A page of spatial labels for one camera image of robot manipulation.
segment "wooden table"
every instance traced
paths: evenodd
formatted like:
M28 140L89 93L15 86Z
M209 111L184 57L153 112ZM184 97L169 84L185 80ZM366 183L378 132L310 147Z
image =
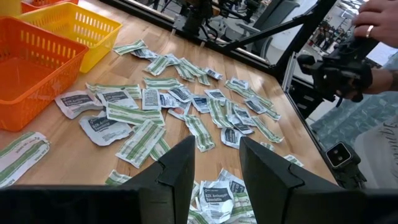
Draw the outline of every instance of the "wooden table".
M305 164L305 169L335 183L332 174L274 77L218 52L200 48L185 39L171 35L167 30L102 2L80 0L79 5L123 24L116 45L130 44L143 39L154 52L173 53L177 57L189 59L195 65L214 68L224 75L224 80L218 82L209 78L211 86L207 87L198 82L190 83L182 80L173 67L168 67L161 74L161 78L178 78L193 93L204 94L203 90L205 89L219 88L229 99L242 103L243 98L225 88L224 83L225 80L233 76L247 80L254 91L272 100L276 111L282 115L278 122L271 120L266 115L261 115L270 130L285 137L281 143L273 144L276 153L281 156L293 154ZM76 83L67 91L84 90L86 82L109 85L138 83L141 88L145 88L143 77L153 77L142 71L148 64L148 60L139 59L130 54L120 57L116 53L110 52L89 73L81 74ZM162 112L167 130L164 138L172 147L187 137L190 132L183 121L169 115L166 110L162 110ZM99 111L86 111L79 117L70 120L53 102L21 132L0 131L0 149L28 131L38 131L51 142L47 155L28 170L17 181L17 184L103 185L113 169L122 174L134 176L153 163L153 160L148 157L143 166L136 169L129 163L118 159L115 153L126 139L116 141L107 147L99 147L91 142L80 128L78 121L83 115L98 113ZM189 114L195 114L201 118L216 143L214 149L204 153L195 149L195 180L215 180L222 168L241 178L238 150L225 146L221 142L220 129L212 122L210 114L200 114L193 106L190 108ZM251 138L258 142L269 142L257 128L254 130L255 133L250 135Z

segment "plastic basket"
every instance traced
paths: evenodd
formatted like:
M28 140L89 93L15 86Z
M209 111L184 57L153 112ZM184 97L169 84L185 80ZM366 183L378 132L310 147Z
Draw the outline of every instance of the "plastic basket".
M0 17L0 129L19 131L76 80L88 47Z
M31 12L37 9L42 9L47 6L63 2L78 4L79 0L33 0L31 3L22 2L22 13Z
M80 71L90 71L112 48L122 25L97 13L66 2L19 17L23 21L87 45L90 50Z

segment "orange plastic basket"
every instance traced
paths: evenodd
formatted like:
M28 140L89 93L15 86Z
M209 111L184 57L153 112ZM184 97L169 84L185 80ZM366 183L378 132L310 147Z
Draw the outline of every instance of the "orange plastic basket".
M42 9L47 6L63 2L78 4L79 0L33 0L31 3L22 2L22 13L31 12L36 9Z
M88 48L0 17L0 129L19 131L76 80Z

